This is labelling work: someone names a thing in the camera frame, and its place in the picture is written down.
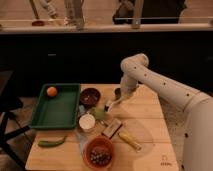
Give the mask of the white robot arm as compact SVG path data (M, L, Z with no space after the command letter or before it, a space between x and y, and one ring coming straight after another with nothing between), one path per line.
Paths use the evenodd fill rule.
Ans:
M143 54L121 61L121 94L130 96L141 82L187 115L183 146L184 171L213 171L213 97L148 69Z

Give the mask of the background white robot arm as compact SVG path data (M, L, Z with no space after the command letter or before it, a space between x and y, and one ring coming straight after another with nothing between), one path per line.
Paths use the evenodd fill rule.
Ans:
M52 0L39 0L40 5L47 12L52 22L61 25L83 25L82 2L84 0L63 0L65 5L66 16L59 19L56 8L51 3Z

